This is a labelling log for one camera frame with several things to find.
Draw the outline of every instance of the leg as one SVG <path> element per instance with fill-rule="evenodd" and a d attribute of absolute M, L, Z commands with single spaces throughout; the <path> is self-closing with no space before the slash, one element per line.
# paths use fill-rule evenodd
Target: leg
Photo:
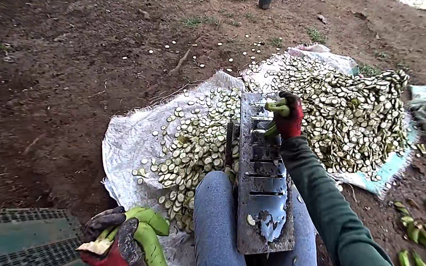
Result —
<path fill-rule="evenodd" d="M 208 173 L 195 193 L 196 266 L 246 266 L 236 246 L 236 215 L 231 183 L 221 171 Z"/>
<path fill-rule="evenodd" d="M 295 245 L 292 251 L 271 253 L 271 266 L 316 266 L 317 247 L 315 244 L 315 226 L 310 219 L 304 203 L 298 200 L 299 192 L 292 187 L 293 199 L 293 234 Z"/>

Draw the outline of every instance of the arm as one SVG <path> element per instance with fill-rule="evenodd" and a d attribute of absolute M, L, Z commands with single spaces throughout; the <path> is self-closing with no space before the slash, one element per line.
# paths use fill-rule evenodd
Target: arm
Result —
<path fill-rule="evenodd" d="M 335 265 L 392 265 L 320 165 L 306 135 L 284 140 L 280 155 Z"/>

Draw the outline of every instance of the metal slicer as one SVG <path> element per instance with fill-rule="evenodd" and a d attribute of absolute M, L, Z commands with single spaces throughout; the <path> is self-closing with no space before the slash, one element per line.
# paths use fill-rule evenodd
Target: metal slicer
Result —
<path fill-rule="evenodd" d="M 239 138 L 238 250 L 257 254 L 292 250 L 294 246 L 291 178 L 279 154 L 280 136 L 266 139 L 273 113 L 266 100 L 278 94 L 244 93 L 239 124 L 228 124 L 226 164 L 231 164 L 231 143 Z"/>

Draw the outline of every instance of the red glove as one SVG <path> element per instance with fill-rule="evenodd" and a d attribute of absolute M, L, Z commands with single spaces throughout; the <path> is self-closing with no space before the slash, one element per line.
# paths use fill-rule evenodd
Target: red glove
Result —
<path fill-rule="evenodd" d="M 300 136 L 302 133 L 302 101 L 292 93 L 282 90 L 279 97 L 287 99 L 287 106 L 290 109 L 288 117 L 282 117 L 274 113 L 275 126 L 283 139 Z"/>
<path fill-rule="evenodd" d="M 139 221 L 133 218 L 123 222 L 125 219 L 124 208 L 117 207 L 96 215 L 86 223 L 86 241 L 94 241 L 109 226 L 122 224 L 107 255 L 99 256 L 89 251 L 80 251 L 83 262 L 91 266 L 145 266 L 141 247 L 133 236 Z"/>

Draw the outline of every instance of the dirt ground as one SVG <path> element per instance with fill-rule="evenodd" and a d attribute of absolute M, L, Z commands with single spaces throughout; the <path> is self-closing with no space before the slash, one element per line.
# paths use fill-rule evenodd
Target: dirt ground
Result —
<path fill-rule="evenodd" d="M 335 53 L 403 68 L 411 84 L 426 84 L 426 11 L 393 0 L 275 0 L 268 10 L 253 0 L 0 0 L 0 208 L 68 208 L 85 222 L 115 206 L 100 183 L 111 116 L 222 68 L 237 75 L 249 56 L 259 61 L 276 51 L 273 38 L 282 37 L 283 47 L 309 44 L 308 28 L 326 35 Z M 266 45 L 254 54 L 258 41 Z M 349 188 L 344 195 L 395 263 L 402 248 L 417 248 L 426 262 L 426 250 L 403 239 L 387 204 L 426 198 L 426 155 L 385 201 L 360 189 L 357 202 Z M 426 216 L 423 204 L 412 213 Z M 318 265 L 331 265 L 317 243 Z"/>

